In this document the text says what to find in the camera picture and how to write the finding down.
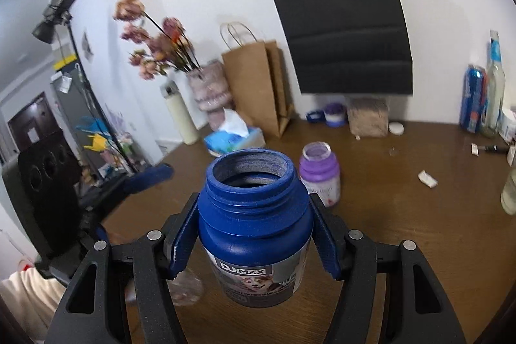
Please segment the clear patterned plastic cup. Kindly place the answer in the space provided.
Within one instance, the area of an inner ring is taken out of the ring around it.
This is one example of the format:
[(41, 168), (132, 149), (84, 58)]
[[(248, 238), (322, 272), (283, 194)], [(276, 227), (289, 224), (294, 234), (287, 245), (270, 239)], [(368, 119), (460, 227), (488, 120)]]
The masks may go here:
[(168, 280), (167, 286), (176, 307), (192, 306), (204, 293), (201, 280), (190, 269), (181, 271), (174, 280)]

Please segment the blue plastic jar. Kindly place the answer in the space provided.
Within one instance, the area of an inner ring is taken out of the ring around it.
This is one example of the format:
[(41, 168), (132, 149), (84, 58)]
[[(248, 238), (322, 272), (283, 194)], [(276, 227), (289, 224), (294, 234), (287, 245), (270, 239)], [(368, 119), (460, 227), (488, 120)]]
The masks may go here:
[(230, 300), (267, 308), (294, 295), (314, 222), (289, 157), (245, 149), (217, 158), (205, 172), (197, 205), (200, 242)]

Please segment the purple supplement bottle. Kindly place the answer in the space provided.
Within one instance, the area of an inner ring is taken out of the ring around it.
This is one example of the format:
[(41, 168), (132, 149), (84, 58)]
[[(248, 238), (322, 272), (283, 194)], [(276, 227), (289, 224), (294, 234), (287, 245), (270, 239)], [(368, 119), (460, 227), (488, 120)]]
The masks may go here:
[(318, 194), (327, 208), (340, 199), (339, 162), (326, 142), (311, 142), (303, 147), (299, 176), (310, 194)]

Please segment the grey refrigerator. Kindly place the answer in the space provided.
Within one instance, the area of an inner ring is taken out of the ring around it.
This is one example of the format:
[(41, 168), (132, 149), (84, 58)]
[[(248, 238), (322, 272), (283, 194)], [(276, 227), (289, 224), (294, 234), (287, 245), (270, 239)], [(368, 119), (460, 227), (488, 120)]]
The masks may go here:
[(80, 155), (80, 160), (91, 172), (103, 180), (108, 175), (108, 166), (131, 174), (122, 157), (114, 150), (114, 145), (101, 134), (97, 124), (103, 126), (99, 117), (90, 114), (92, 106), (87, 106), (82, 90), (78, 66), (75, 61), (64, 65), (51, 77), (59, 112), (65, 121)]

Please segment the blue tissue box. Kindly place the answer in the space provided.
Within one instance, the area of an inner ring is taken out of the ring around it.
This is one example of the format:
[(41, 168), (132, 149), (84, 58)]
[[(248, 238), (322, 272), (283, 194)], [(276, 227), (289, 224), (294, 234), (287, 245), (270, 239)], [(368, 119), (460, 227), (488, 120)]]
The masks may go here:
[(220, 127), (203, 139), (207, 151), (215, 157), (247, 148), (264, 148), (263, 131), (250, 127), (233, 109), (224, 108)]

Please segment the white paper scrap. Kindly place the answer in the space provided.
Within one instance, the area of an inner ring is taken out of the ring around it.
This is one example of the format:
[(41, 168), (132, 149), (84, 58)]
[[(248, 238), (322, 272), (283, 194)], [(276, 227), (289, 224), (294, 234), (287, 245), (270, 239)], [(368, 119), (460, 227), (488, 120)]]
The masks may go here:
[(425, 170), (421, 171), (418, 174), (418, 179), (420, 182), (422, 182), (424, 185), (426, 185), (430, 189), (433, 189), (434, 187), (436, 187), (438, 185), (438, 181), (436, 181), (436, 179), (433, 176), (431, 176), (430, 174), (428, 174)]

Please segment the pink ceramic vase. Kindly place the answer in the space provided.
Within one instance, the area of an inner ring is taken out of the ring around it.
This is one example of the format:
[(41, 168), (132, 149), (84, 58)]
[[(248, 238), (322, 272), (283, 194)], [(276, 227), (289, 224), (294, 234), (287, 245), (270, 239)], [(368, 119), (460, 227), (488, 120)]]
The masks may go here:
[(225, 109), (234, 106), (223, 64), (212, 60), (186, 76), (199, 110), (206, 113), (211, 130), (217, 131), (225, 121)]

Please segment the white small lid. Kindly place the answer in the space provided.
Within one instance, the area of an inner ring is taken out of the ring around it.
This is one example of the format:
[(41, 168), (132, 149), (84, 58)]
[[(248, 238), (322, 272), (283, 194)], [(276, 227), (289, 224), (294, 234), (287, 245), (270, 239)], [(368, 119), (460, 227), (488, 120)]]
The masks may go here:
[(388, 124), (389, 133), (393, 135), (403, 135), (405, 131), (405, 127), (400, 122), (392, 121)]

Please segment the blue jar lid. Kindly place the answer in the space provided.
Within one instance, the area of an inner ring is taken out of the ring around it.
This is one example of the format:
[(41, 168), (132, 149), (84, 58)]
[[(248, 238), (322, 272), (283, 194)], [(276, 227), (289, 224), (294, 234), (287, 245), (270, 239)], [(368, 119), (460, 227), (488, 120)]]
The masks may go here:
[(325, 114), (324, 111), (321, 109), (312, 110), (305, 114), (306, 121), (309, 123), (325, 123)]

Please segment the brown paper bag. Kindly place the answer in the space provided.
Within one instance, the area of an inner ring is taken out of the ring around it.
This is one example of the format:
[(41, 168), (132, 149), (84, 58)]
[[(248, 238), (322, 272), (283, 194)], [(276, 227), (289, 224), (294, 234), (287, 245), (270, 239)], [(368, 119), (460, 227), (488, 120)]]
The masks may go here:
[(283, 76), (283, 52), (275, 40), (242, 42), (236, 31), (238, 25), (220, 25), (220, 36), (229, 35), (236, 43), (222, 54), (236, 111), (249, 126), (280, 138), (294, 112)]

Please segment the studio light on stand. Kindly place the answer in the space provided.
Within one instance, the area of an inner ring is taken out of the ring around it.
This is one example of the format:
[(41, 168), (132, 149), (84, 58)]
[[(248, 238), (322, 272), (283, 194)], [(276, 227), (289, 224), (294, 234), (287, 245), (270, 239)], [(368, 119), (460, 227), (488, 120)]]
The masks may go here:
[(131, 160), (129, 160), (129, 157), (124, 152), (114, 128), (109, 123), (107, 116), (102, 110), (99, 100), (94, 94), (90, 81), (86, 76), (85, 68), (81, 62), (79, 50), (77, 43), (75, 42), (71, 25), (73, 16), (70, 10), (75, 1), (76, 0), (51, 0), (43, 11), (42, 20), (32, 31), (32, 35), (45, 44), (51, 44), (53, 39), (57, 36), (56, 28), (59, 26), (64, 26), (66, 28), (70, 42), (72, 44), (73, 53), (75, 55), (75, 63), (78, 66), (78, 74), (80, 76), (86, 105), (93, 107), (93, 111), (91, 111), (90, 114), (92, 114), (94, 119), (96, 117), (100, 118), (100, 120), (103, 122), (103, 126), (97, 124), (97, 127), (101, 131), (101, 134), (106, 137), (112, 145), (114, 145), (114, 150), (117, 151), (120, 157), (122, 157), (125, 164), (129, 167), (130, 172), (135, 174), (138, 172), (138, 169), (131, 162)]

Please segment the blue soda can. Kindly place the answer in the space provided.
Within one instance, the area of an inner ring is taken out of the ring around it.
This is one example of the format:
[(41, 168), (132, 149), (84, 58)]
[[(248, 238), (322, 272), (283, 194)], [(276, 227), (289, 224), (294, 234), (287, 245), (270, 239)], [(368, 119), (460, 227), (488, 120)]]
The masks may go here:
[(484, 107), (487, 74), (483, 67), (469, 64), (463, 78), (459, 125), (469, 133), (478, 133)]

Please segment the glass bottle blue label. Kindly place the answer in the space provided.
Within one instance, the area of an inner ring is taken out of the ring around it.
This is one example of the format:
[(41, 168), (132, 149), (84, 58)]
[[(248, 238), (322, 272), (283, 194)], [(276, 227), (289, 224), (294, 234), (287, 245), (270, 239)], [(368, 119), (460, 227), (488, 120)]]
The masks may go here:
[(490, 38), (486, 90), (480, 123), (480, 132), (488, 138), (492, 138), (498, 133), (505, 93), (505, 72), (501, 60), (499, 33), (490, 30)]

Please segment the black paper bag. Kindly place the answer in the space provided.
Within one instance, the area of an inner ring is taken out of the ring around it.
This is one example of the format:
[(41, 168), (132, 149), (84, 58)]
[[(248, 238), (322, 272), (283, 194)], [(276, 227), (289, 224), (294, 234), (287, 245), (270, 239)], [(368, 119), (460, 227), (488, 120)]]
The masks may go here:
[(400, 0), (274, 0), (302, 93), (413, 92)]

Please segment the white wall poster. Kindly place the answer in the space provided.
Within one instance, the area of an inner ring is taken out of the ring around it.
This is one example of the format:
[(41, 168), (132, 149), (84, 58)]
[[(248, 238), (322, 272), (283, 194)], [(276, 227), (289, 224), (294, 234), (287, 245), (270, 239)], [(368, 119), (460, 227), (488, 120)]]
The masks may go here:
[(88, 63), (92, 63), (94, 59), (94, 52), (92, 50), (92, 47), (89, 43), (89, 39), (87, 36), (86, 31), (83, 31), (82, 38), (81, 38), (81, 47), (84, 53), (84, 56), (86, 58), (86, 61)]

